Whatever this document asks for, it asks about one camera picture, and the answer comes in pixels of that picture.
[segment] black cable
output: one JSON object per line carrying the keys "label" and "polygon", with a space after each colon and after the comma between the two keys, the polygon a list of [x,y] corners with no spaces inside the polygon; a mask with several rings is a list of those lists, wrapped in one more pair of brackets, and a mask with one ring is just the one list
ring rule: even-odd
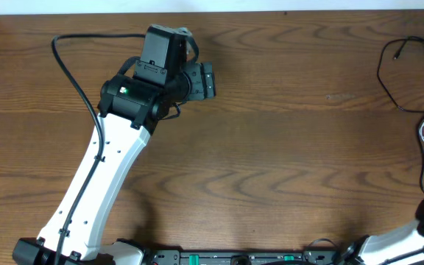
{"label": "black cable", "polygon": [[73,205],[71,205],[70,211],[68,212],[68,215],[66,216],[66,220],[65,220],[65,223],[63,224],[63,227],[60,229],[60,238],[58,240],[57,252],[55,253],[55,260],[54,260],[55,265],[58,265],[60,261],[60,255],[63,248],[63,242],[65,241],[65,237],[67,236],[68,226],[70,225],[73,213],[76,210],[78,203],[80,203],[81,197],[84,194],[86,187],[89,184],[89,181],[93,177],[93,174],[96,171],[96,167],[98,166],[100,160],[102,159],[102,152],[104,151],[104,135],[102,132],[101,124],[99,123],[99,120],[97,119],[96,111],[94,110],[93,105],[89,102],[89,99],[87,98],[85,92],[81,89],[80,85],[78,85],[77,81],[71,75],[70,71],[66,68],[65,64],[63,63],[63,61],[61,60],[58,54],[57,40],[66,39],[66,38],[145,38],[145,35],[144,34],[70,34],[70,35],[55,36],[52,40],[53,55],[55,56],[55,59],[57,60],[58,65],[60,65],[63,72],[68,77],[68,79],[70,80],[74,88],[77,90],[83,102],[86,104],[86,107],[88,108],[91,118],[94,121],[94,126],[96,127],[97,135],[99,136],[99,148],[98,148],[97,155],[94,159],[93,165],[88,173],[88,176],[85,179],[85,182],[82,184],[77,197],[73,201]]}
{"label": "black cable", "polygon": [[117,74],[125,74],[129,69],[137,62],[137,60],[140,60],[139,56],[130,57],[125,61],[125,63],[121,66],[119,71],[117,71]]}
{"label": "black cable", "polygon": [[400,56],[400,53],[402,51],[402,48],[407,44],[407,42],[409,41],[414,41],[414,42],[418,42],[424,45],[424,39],[417,37],[417,36],[408,36],[407,38],[401,38],[401,39],[397,39],[397,40],[391,40],[388,43],[386,43],[384,45],[384,47],[382,48],[381,51],[381,56],[379,57],[379,63],[378,63],[378,67],[377,67],[377,79],[379,81],[379,84],[381,84],[382,88],[385,90],[387,96],[390,98],[390,100],[392,101],[392,103],[395,105],[395,107],[397,107],[399,110],[402,110],[404,112],[407,113],[423,113],[423,116],[421,117],[420,121],[417,123],[417,127],[415,128],[416,134],[417,134],[417,143],[418,143],[418,147],[420,148],[420,154],[421,154],[421,170],[420,170],[420,189],[424,194],[424,185],[423,185],[423,175],[424,175],[424,148],[423,148],[423,144],[422,141],[420,139],[418,130],[420,128],[420,125],[423,123],[424,120],[424,110],[411,110],[411,109],[406,109],[402,106],[400,106],[397,101],[394,99],[394,97],[391,95],[391,93],[389,92],[389,89],[387,89],[387,87],[385,86],[384,82],[381,79],[380,76],[380,72],[381,72],[381,66],[382,66],[382,60],[384,58],[384,52],[386,51],[386,48],[393,44],[393,43],[398,43],[398,42],[403,42],[402,45],[400,46],[400,48],[395,52],[395,55],[393,57],[394,60],[398,59]]}
{"label": "black cable", "polygon": [[406,258],[410,258],[410,257],[416,256],[416,255],[419,255],[419,254],[424,254],[424,247],[419,249],[419,250],[415,250],[415,251],[412,251],[412,252],[408,252],[406,254],[398,255],[395,258],[390,258],[390,259],[384,261],[383,263],[381,263],[380,265],[393,264],[395,262],[402,261]]}
{"label": "black cable", "polygon": [[162,118],[161,120],[162,121],[165,121],[165,120],[175,119],[175,118],[179,117],[181,115],[181,107],[180,106],[181,105],[184,105],[185,103],[186,103],[186,101],[181,102],[179,104],[176,103],[176,102],[173,102],[172,107],[174,107],[176,109],[176,114],[170,115],[170,116],[168,116],[166,118]]}
{"label": "black cable", "polygon": [[308,251],[308,248],[309,247],[311,247],[311,246],[313,246],[313,245],[315,245],[315,244],[318,244],[318,243],[320,243],[320,242],[329,242],[329,243],[331,243],[334,247],[335,247],[335,250],[337,251],[338,250],[338,246],[336,246],[336,244],[333,242],[333,241],[331,241],[330,239],[328,239],[328,238],[318,238],[318,239],[315,239],[315,240],[313,240],[310,244],[308,244],[307,245],[307,247],[304,247],[303,248],[303,251],[302,251],[302,257],[307,261],[307,262],[310,262],[310,261],[308,261],[308,257],[306,257],[305,256],[305,252],[307,252]]}

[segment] wood grain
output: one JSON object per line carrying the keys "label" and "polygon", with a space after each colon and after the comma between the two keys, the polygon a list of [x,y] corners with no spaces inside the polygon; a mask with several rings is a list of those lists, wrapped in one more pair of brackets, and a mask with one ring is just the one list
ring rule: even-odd
{"label": "wood grain", "polygon": [[[418,188],[417,114],[375,78],[381,47],[424,37],[424,11],[0,16],[0,264],[60,203],[88,140],[85,106],[54,61],[53,35],[188,27],[218,96],[162,121],[125,180],[103,242],[184,249],[301,248],[409,222]],[[92,102],[141,40],[67,40]],[[424,108],[424,49],[384,58],[401,104]]]}

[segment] wall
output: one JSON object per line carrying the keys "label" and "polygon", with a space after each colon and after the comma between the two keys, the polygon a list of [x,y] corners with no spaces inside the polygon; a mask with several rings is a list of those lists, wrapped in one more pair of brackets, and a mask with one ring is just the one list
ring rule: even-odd
{"label": "wall", "polygon": [[424,9],[423,0],[0,0],[0,15]]}

